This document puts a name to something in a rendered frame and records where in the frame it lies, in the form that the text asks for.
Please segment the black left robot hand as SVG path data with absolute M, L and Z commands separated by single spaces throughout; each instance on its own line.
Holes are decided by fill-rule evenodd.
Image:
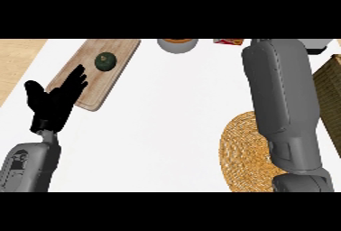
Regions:
M 27 104 L 34 111 L 31 132 L 49 130 L 58 133 L 67 123 L 76 101 L 88 86 L 86 68 L 79 65 L 58 88 L 46 92 L 42 85 L 29 80 L 24 84 Z

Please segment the round woven orange placemat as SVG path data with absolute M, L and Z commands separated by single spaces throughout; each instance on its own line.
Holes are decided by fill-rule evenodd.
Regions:
M 272 180 L 285 171 L 271 161 L 268 140 L 259 133 L 254 111 L 228 123 L 220 138 L 219 159 L 232 192 L 272 192 Z

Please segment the brown wicker basket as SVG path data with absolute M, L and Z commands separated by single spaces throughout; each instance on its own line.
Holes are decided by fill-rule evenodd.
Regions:
M 341 54 L 334 54 L 313 74 L 321 119 L 341 157 Z

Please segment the wooden cutting board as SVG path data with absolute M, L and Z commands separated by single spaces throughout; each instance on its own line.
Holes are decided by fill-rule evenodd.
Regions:
M 86 68 L 89 85 L 76 101 L 76 105 L 89 111 L 96 111 L 108 97 L 139 45 L 139 39 L 88 39 L 57 77 L 49 82 L 46 91 L 49 92 L 62 85 L 71 71 L 82 64 Z M 117 64 L 108 71 L 101 71 L 95 65 L 95 60 L 104 52 L 113 53 L 117 57 Z

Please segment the dark green round vegetable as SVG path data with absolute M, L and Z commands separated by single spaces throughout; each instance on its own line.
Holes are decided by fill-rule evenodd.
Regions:
M 117 56 L 111 52 L 102 52 L 95 59 L 95 67 L 101 71 L 110 71 L 117 65 Z

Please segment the grey bowl with orange content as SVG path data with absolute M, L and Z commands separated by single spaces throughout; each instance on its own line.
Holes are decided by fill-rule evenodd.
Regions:
M 167 42 L 164 39 L 157 40 L 161 49 L 173 54 L 181 54 L 189 52 L 198 44 L 198 39 L 192 39 L 188 42 Z

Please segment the red and yellow box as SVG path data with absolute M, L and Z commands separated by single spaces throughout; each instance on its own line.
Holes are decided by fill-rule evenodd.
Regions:
M 244 43 L 244 39 L 213 39 L 213 42 L 229 45 L 241 45 Z

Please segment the grey and black appliance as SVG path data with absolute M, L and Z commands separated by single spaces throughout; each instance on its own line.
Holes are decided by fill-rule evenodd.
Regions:
M 303 43 L 308 48 L 309 55 L 319 55 L 327 50 L 328 44 L 331 43 L 331 39 L 309 39 L 303 40 Z

